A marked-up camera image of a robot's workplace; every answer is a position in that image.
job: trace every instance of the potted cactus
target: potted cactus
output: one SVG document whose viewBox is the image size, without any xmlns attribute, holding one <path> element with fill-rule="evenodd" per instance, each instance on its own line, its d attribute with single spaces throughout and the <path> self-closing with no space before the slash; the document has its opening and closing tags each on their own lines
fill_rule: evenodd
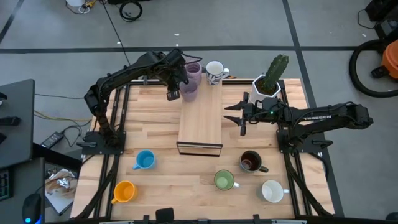
<svg viewBox="0 0 398 224">
<path fill-rule="evenodd" d="M 262 101 L 265 97 L 276 97 L 280 92 L 278 80 L 284 73 L 289 56 L 278 55 L 269 65 L 267 73 L 258 76 L 251 87 L 250 101 L 255 103 L 257 100 Z"/>
</svg>

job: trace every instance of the green mug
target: green mug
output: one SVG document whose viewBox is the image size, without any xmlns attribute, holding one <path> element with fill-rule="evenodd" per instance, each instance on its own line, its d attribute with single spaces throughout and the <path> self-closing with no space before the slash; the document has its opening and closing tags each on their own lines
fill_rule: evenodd
<svg viewBox="0 0 398 224">
<path fill-rule="evenodd" d="M 214 184 L 220 190 L 229 190 L 232 187 L 239 187 L 238 183 L 235 183 L 234 175 L 228 170 L 220 170 L 214 176 Z"/>
</svg>

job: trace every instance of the gray floor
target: gray floor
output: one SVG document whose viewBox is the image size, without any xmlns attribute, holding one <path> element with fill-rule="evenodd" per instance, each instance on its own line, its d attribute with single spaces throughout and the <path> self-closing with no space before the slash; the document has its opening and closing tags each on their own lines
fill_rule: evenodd
<svg viewBox="0 0 398 224">
<path fill-rule="evenodd" d="M 289 0 L 301 46 L 355 46 L 377 38 L 373 30 L 356 23 L 356 15 L 369 0 Z M 0 29 L 12 14 L 17 0 L 0 2 Z M 280 0 L 152 0 L 142 3 L 137 22 L 121 20 L 115 6 L 107 6 L 125 47 L 176 46 L 293 46 L 284 5 Z M 367 25 L 366 14 L 361 20 Z M 74 15 L 63 0 L 25 0 L 1 49 L 56 49 L 120 47 L 102 5 L 85 15 Z M 203 63 L 219 60 L 241 78 L 255 78 L 279 53 L 290 55 L 284 78 L 302 78 L 295 52 L 276 50 L 187 51 L 203 57 Z M 128 52 L 134 62 L 143 52 Z M 303 52 L 308 76 L 318 106 L 354 101 L 369 108 L 375 123 L 363 131 L 339 129 L 326 134 L 334 141 L 329 148 L 338 191 L 346 217 L 377 218 L 398 211 L 396 194 L 398 163 L 394 137 L 398 123 L 397 98 L 375 99 L 357 92 L 348 78 L 351 52 Z M 380 62 L 375 52 L 358 60 L 358 73 L 375 90 L 393 90 L 390 80 L 372 80 L 369 71 Z M 124 54 L 0 54 L 0 85 L 33 78 L 36 92 L 81 97 L 97 78 L 127 64 Z M 35 109 L 52 116 L 90 118 L 83 100 L 37 96 Z M 64 121 L 35 118 L 34 141 L 42 142 L 54 131 L 71 125 Z M 67 136 L 75 138 L 70 131 Z M 78 152 L 65 142 L 62 153 Z M 46 209 L 46 221 L 66 219 Z"/>
</svg>

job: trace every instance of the orange mug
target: orange mug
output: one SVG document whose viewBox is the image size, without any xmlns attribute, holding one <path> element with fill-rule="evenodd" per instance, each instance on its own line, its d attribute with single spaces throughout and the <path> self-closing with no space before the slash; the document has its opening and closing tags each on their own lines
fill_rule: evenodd
<svg viewBox="0 0 398 224">
<path fill-rule="evenodd" d="M 112 204 L 116 202 L 128 202 L 137 196 L 137 188 L 130 181 L 122 181 L 117 184 L 113 191 Z"/>
</svg>

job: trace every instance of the computer mouse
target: computer mouse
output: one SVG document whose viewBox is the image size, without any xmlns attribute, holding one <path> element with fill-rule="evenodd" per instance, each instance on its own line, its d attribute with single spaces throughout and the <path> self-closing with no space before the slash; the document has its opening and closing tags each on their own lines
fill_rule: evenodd
<svg viewBox="0 0 398 224">
<path fill-rule="evenodd" d="M 25 198 L 22 207 L 22 219 L 24 223 L 35 224 L 40 220 L 42 206 L 42 197 L 38 193 L 34 193 Z"/>
</svg>

